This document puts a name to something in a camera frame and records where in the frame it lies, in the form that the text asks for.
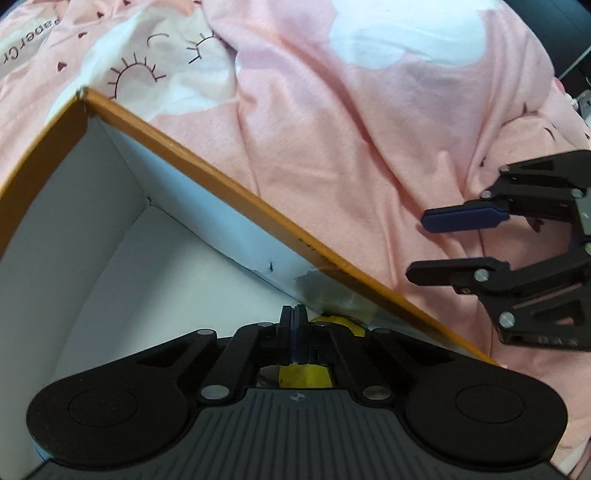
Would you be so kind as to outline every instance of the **cardboard box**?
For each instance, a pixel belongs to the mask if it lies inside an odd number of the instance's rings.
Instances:
[[[49,382],[209,327],[304,303],[489,361],[189,150],[92,91],[0,196],[0,477],[36,463],[25,426]]]

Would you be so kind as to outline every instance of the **pink fabric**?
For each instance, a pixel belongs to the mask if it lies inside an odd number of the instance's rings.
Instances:
[[[408,27],[406,37],[413,37],[417,28],[411,23],[427,12],[421,5],[438,8],[442,2],[413,3],[55,2],[61,22],[34,61],[0,80],[0,181],[77,86],[117,95],[500,364],[554,387],[569,408],[569,426],[554,457],[560,463],[591,433],[591,355],[502,346],[474,297],[416,287],[404,272],[414,260],[486,254],[518,268],[563,252],[570,231],[552,222],[540,233],[516,218],[494,230],[431,235],[418,219],[425,209],[477,197],[503,164],[589,149],[586,127],[554,84],[541,44],[504,4],[481,1],[476,11],[470,2],[455,1],[460,13],[441,15],[441,22],[450,23],[451,46],[439,51],[429,43],[438,28],[432,24],[412,45],[392,36]],[[20,16],[36,15],[37,5],[29,1],[2,28],[15,30]],[[162,8],[175,15],[157,10]],[[394,9],[408,11],[396,17]],[[191,28],[182,18],[191,18]],[[383,30],[375,18],[391,24]],[[479,23],[482,36],[476,27],[466,30],[474,35],[467,38],[473,48],[462,43],[466,35],[453,38],[454,31]],[[93,46],[108,35],[112,50],[93,56]],[[235,59],[231,50],[220,50],[218,37],[237,52]],[[173,38],[173,46],[165,45]],[[170,55],[155,61],[156,48]],[[133,58],[144,68],[121,80]],[[168,90],[164,95],[156,89]]]

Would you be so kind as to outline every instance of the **yellow object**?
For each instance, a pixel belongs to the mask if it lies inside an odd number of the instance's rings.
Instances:
[[[330,322],[346,326],[357,337],[365,336],[365,330],[343,317],[318,317],[313,322]],[[279,386],[281,388],[330,388],[329,371],[320,365],[291,364],[279,368]]]

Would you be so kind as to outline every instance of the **crosshair logo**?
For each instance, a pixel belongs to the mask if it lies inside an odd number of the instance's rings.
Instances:
[[[298,403],[299,403],[299,402],[301,402],[301,401],[305,400],[305,399],[306,399],[306,396],[305,396],[303,393],[296,392],[296,393],[292,393],[292,394],[290,395],[290,398],[291,398],[293,401],[296,401],[296,402],[298,402]]]

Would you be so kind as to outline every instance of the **metal pin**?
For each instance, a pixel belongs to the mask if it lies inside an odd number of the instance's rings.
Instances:
[[[515,316],[511,312],[503,312],[499,315],[499,324],[503,328],[511,328],[515,326]]]
[[[370,385],[363,389],[363,396],[368,400],[386,400],[386,398],[390,398],[390,395],[392,395],[390,389],[383,385]]]
[[[230,394],[228,387],[223,385],[208,385],[201,389],[201,396],[207,400],[221,400]]]
[[[484,269],[484,268],[479,268],[478,270],[476,270],[474,272],[474,280],[476,280],[477,282],[484,282],[487,281],[489,277],[489,273],[488,270]]]

